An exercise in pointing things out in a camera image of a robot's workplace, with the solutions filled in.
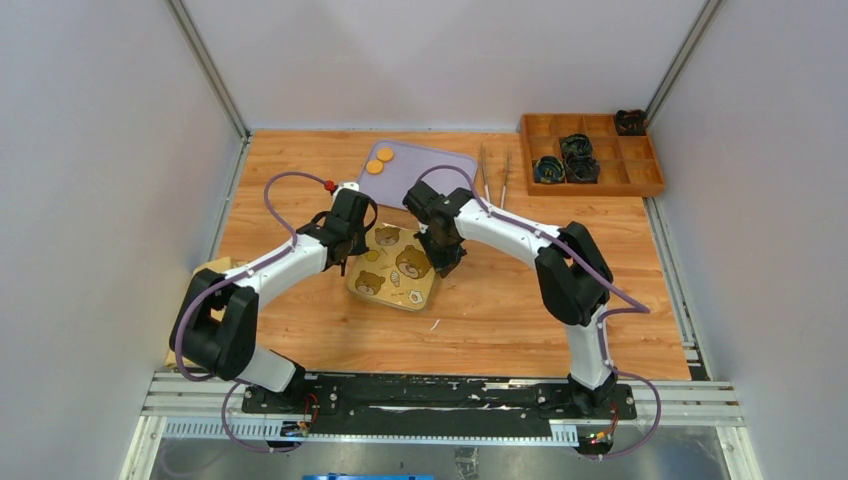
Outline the silver tin lid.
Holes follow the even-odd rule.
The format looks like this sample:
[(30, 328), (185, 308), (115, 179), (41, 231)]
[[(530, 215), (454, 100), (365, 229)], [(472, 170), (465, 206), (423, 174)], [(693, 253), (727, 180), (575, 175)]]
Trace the silver tin lid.
[(406, 311), (426, 308), (436, 272), (416, 231), (380, 223), (366, 233), (366, 252), (347, 272), (356, 298)]

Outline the metal tongs grey handle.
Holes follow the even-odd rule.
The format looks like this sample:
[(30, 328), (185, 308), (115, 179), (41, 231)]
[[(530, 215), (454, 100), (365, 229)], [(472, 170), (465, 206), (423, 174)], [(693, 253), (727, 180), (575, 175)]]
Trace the metal tongs grey handle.
[(499, 193), (497, 206), (504, 210), (509, 192), (509, 179), (511, 172), (512, 149), (506, 146), (502, 151), (503, 165), (500, 176), (497, 177), (497, 169), (494, 164), (493, 150), (484, 144), (479, 146), (478, 163), (481, 171), (484, 198), (494, 204), (494, 193)]

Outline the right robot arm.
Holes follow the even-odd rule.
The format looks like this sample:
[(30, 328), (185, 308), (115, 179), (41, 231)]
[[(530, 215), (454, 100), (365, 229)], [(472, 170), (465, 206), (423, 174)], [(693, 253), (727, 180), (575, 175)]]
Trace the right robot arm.
[(532, 268), (545, 308), (565, 326), (573, 408), (592, 418), (609, 407), (617, 376), (608, 359), (600, 316), (607, 309), (613, 276), (585, 226), (531, 222), (469, 189), (443, 195), (423, 180), (406, 193), (403, 205), (418, 220), (415, 236), (441, 277), (459, 265), (466, 240), (488, 245)]

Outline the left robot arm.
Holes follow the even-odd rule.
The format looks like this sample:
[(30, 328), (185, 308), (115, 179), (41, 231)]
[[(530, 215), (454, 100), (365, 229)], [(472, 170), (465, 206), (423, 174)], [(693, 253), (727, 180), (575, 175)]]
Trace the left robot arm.
[(187, 288), (169, 346), (185, 378), (192, 362), (205, 378), (252, 384), (268, 390), (268, 400), (283, 413), (298, 411), (306, 400), (304, 368), (259, 345), (261, 310), (299, 282), (331, 268), (344, 269), (351, 256), (366, 250), (374, 200), (350, 185), (333, 194), (329, 210), (294, 231), (282, 246), (223, 273), (198, 271)]

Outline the round yellow cookie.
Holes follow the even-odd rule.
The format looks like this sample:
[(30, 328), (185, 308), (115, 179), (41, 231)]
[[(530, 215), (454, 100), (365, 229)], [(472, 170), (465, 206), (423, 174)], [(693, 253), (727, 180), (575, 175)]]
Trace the round yellow cookie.
[(375, 159), (387, 163), (393, 160), (395, 156), (394, 150), (390, 147), (382, 147), (376, 151)]
[(370, 175), (378, 175), (384, 170), (384, 163), (380, 160), (369, 160), (365, 164), (365, 171)]

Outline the lavender plastic tray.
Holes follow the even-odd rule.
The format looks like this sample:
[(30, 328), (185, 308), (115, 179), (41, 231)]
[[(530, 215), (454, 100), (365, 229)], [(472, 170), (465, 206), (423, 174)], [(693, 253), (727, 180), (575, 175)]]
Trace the lavender plastic tray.
[[(370, 175), (365, 164), (375, 159), (376, 151), (382, 147), (392, 148), (395, 156), (384, 163), (380, 174)], [(408, 190), (426, 170), (436, 166), (457, 167), (471, 180), (478, 171), (478, 162), (469, 155), (385, 139), (373, 144), (356, 182), (379, 206), (404, 209), (402, 200)]]

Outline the rolled dark tie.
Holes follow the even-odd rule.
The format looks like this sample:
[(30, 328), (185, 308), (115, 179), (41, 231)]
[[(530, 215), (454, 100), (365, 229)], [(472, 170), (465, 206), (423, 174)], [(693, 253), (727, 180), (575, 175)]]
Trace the rolled dark tie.
[(591, 155), (570, 155), (566, 158), (564, 166), (568, 183), (598, 183), (601, 167), (599, 162)]

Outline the rolled green blue tie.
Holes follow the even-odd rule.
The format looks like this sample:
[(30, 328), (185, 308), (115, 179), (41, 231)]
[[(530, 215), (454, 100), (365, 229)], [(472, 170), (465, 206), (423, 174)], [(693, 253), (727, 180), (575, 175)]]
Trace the rolled green blue tie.
[(570, 156), (591, 156), (593, 146), (585, 134), (572, 134), (559, 139), (560, 149), (564, 158)]

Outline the wooden compartment tray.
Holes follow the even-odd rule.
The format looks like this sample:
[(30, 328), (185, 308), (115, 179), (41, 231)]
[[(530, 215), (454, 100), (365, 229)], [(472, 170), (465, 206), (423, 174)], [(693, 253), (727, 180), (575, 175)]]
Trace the wooden compartment tray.
[[(649, 134), (620, 136), (612, 114), (525, 113), (519, 122), (522, 167), (531, 196), (655, 197), (666, 186)], [(536, 181), (536, 164), (545, 156), (562, 156), (561, 142), (585, 134), (600, 164), (595, 183)]]

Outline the rolled dark tie corner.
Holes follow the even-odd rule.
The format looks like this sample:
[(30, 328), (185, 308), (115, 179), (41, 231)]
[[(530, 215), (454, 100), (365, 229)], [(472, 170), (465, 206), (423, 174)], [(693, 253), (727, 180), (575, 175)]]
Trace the rolled dark tie corner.
[(647, 113), (641, 109), (618, 110), (614, 116), (615, 131), (618, 136), (645, 136), (647, 132)]

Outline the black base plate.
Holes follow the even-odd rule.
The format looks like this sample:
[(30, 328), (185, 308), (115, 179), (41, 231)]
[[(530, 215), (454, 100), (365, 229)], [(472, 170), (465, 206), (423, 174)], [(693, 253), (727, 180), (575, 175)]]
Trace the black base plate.
[(607, 388), (599, 398), (567, 379), (309, 373), (283, 393), (250, 387), (241, 410), (303, 414), (317, 434), (391, 437), (548, 437), (553, 420), (637, 417), (632, 389)]

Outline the aluminium frame rail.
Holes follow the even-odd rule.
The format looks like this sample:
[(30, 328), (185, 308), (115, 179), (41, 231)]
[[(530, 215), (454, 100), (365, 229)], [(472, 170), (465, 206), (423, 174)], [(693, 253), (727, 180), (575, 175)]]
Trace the aluminium frame rail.
[(164, 4), (169, 9), (232, 129), (243, 143), (247, 142), (250, 137), (250, 128), (245, 123), (232, 94), (225, 85), (224, 79), (186, 3), (182, 0), (164, 0)]

